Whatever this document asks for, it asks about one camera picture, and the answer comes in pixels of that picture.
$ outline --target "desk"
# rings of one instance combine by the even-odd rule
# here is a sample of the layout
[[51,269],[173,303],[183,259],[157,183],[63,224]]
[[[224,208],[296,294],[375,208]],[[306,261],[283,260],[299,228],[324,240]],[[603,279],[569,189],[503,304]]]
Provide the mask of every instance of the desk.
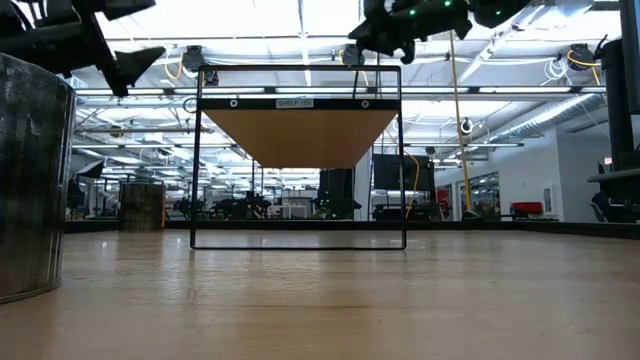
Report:
[[289,216],[284,216],[284,211],[282,214],[282,217],[285,219],[291,219],[291,210],[292,209],[303,209],[304,210],[304,217],[305,219],[307,218],[307,207],[305,205],[271,205],[269,206],[269,208],[267,209],[267,217],[269,219],[271,219],[271,215],[276,213],[276,210],[284,210],[284,209],[289,209]]

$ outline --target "yellow pole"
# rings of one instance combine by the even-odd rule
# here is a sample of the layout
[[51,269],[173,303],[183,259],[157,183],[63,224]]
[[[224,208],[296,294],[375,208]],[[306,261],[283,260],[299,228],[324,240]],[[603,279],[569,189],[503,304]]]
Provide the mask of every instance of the yellow pole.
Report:
[[471,210],[471,187],[469,186],[469,172],[464,153],[464,141],[460,132],[460,102],[458,99],[458,72],[456,70],[456,47],[453,31],[449,32],[449,42],[451,43],[451,68],[453,70],[453,96],[456,101],[456,123],[458,124],[458,142],[460,144],[460,160],[462,160],[462,171],[464,173],[464,188],[467,210]]

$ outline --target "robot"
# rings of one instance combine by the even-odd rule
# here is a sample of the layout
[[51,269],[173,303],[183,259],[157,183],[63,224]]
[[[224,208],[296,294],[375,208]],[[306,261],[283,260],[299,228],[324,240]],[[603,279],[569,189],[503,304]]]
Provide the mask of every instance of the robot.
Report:
[[391,12],[384,7],[384,0],[365,1],[366,20],[358,25],[349,39],[356,40],[362,50],[393,56],[401,49],[403,64],[411,64],[415,58],[415,39],[426,41],[430,35],[455,30],[464,39],[473,24],[494,28],[517,14],[531,0],[396,0]]
[[155,5],[154,0],[19,0],[28,3],[31,24],[18,0],[0,0],[0,53],[71,77],[71,71],[95,65],[115,96],[129,94],[136,81],[160,56],[163,47],[133,53],[107,46],[95,14],[108,20],[134,14]]

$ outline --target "black metal frame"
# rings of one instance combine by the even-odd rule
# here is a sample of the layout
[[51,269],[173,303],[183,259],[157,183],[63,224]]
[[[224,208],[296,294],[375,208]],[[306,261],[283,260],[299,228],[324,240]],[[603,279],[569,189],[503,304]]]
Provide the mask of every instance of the black metal frame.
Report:
[[406,212],[406,196],[404,189],[404,137],[402,128],[402,71],[399,66],[335,66],[335,65],[206,65],[198,69],[197,93],[196,93],[196,124],[195,124],[195,145],[193,154],[193,179],[191,193],[191,222],[189,245],[193,250],[294,250],[294,251],[327,251],[327,250],[369,250],[388,251],[404,250],[407,248],[407,222],[402,216],[400,221],[400,231],[402,233],[400,247],[209,247],[196,246],[197,232],[197,201],[198,201],[198,173],[200,171],[200,132],[202,130],[202,111],[207,109],[275,109],[277,99],[242,99],[231,105],[229,99],[206,99],[203,98],[203,75],[205,71],[360,71],[370,72],[394,72],[397,75],[397,100],[378,100],[367,98],[367,106],[363,105],[365,99],[318,99],[314,98],[314,109],[359,109],[370,111],[376,109],[393,109],[398,111],[398,156],[400,157],[400,206],[402,213]]

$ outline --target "yellow cable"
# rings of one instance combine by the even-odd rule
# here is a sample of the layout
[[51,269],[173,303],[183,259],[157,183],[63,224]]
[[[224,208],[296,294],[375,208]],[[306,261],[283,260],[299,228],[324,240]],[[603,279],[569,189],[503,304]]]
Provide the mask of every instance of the yellow cable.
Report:
[[[398,144],[398,142],[396,141],[396,139],[389,133],[388,129],[384,129],[384,131],[387,132],[387,135],[389,135],[389,137],[391,138],[391,140],[393,140],[393,142],[397,145],[400,146],[400,144]],[[416,163],[416,179],[413,182],[413,196],[411,196],[411,202],[409,202],[409,208],[407,209],[407,213],[405,214],[405,218],[409,218],[409,213],[411,212],[411,207],[413,206],[413,200],[416,197],[416,190],[418,189],[418,179],[420,178],[420,162],[418,161],[418,159],[416,159],[413,155],[409,154],[409,152],[407,152],[407,150],[404,150],[404,153],[407,154],[407,156],[409,156],[411,159],[413,159],[413,161],[415,161]]]
[[600,66],[600,64],[598,64],[598,63],[586,63],[586,62],[582,62],[582,61],[576,60],[576,59],[571,57],[571,54],[573,54],[573,53],[574,53],[573,50],[571,50],[571,51],[569,51],[567,53],[567,59],[569,59],[573,63],[576,63],[578,65],[582,65],[582,66]]
[[184,53],[180,54],[180,62],[178,63],[178,75],[173,75],[171,71],[169,71],[169,64],[164,64],[164,71],[167,73],[167,76],[172,78],[173,80],[178,80],[180,75],[182,75],[182,57]]
[[458,96],[458,73],[456,70],[456,47],[453,42],[453,31],[449,32],[449,42],[451,46],[451,67],[453,71],[453,95],[456,101],[456,122],[458,124],[458,142],[460,144],[460,160],[462,160],[462,170],[464,173],[465,199],[467,201],[467,211],[471,211],[471,187],[469,186],[469,172],[467,170],[467,160],[464,154],[464,144],[460,133],[460,99]]
[[600,84],[600,78],[598,77],[598,71],[596,71],[596,67],[592,66],[591,71],[593,71],[593,77],[596,79],[596,83],[598,84],[598,86],[602,85]]

